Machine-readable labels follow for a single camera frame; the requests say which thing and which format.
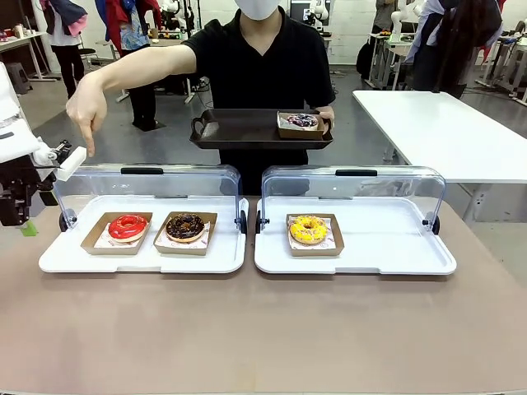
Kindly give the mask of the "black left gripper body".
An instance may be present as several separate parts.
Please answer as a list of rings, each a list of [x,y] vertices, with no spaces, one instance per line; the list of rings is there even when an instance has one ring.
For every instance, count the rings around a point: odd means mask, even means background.
[[[1,224],[19,226],[30,219],[30,206],[39,193],[46,207],[55,207],[55,165],[36,165],[30,155],[1,163]]]

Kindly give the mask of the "person left hand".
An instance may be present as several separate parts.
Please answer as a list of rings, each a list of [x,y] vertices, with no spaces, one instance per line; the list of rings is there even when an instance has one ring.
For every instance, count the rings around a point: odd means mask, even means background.
[[[323,120],[324,134],[326,134],[331,130],[333,123],[334,123],[335,114],[333,111],[333,107],[329,105],[318,107],[317,111],[319,112],[319,116]]]

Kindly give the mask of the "person right hand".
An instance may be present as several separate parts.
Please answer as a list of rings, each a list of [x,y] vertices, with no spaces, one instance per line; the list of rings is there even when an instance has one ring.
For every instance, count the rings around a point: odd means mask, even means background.
[[[104,95],[105,79],[103,70],[86,74],[66,104],[69,118],[78,126],[86,143],[87,155],[95,154],[94,133],[100,129],[107,115]]]

